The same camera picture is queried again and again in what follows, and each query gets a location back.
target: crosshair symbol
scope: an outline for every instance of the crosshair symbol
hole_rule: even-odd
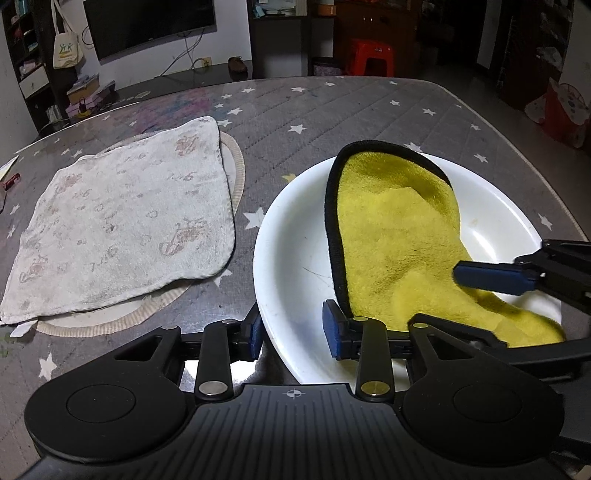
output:
[[[302,395],[305,395],[305,393],[302,393],[301,391],[293,388],[292,390],[289,390],[284,395],[287,395],[288,397],[290,397],[293,400],[294,398],[301,397]]]

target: paper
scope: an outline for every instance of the paper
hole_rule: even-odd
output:
[[[8,173],[8,170],[10,170],[10,167],[12,167],[12,164],[16,162],[16,160],[18,159],[18,155],[14,158],[12,158],[11,160],[8,160],[1,168],[0,168],[0,180],[2,180],[6,174]]]

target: white towel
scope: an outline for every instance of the white towel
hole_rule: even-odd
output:
[[[193,120],[58,171],[22,234],[4,323],[93,310],[218,273],[234,248],[220,135]]]

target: red object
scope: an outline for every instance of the red object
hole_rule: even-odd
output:
[[[394,76],[394,49],[387,43],[375,40],[351,39],[348,75],[366,75],[369,59],[386,63],[386,77]]]
[[[18,181],[21,179],[21,174],[17,173],[16,175],[13,175],[12,177],[10,177],[8,179],[8,181],[4,184],[4,190],[8,190],[10,187],[12,187],[15,183],[18,183]]]
[[[581,94],[573,86],[566,84],[562,84],[561,86],[565,86],[569,93],[572,93],[582,101]],[[558,99],[558,94],[550,84],[548,84],[548,90],[544,96],[546,98],[545,120],[542,123],[544,132],[559,142],[568,143],[569,139],[576,134],[576,131],[581,126],[576,125],[569,118],[569,115],[564,111]]]

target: metal screw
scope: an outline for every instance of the metal screw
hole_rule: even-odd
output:
[[[388,393],[390,391],[390,387],[388,384],[380,382],[379,380],[371,380],[361,385],[361,391],[366,395],[371,395],[372,397],[380,397]]]
[[[228,386],[224,382],[219,382],[217,380],[203,382],[201,385],[199,385],[199,391],[203,395],[207,395],[208,397],[213,397],[214,395],[221,395],[227,389]]]

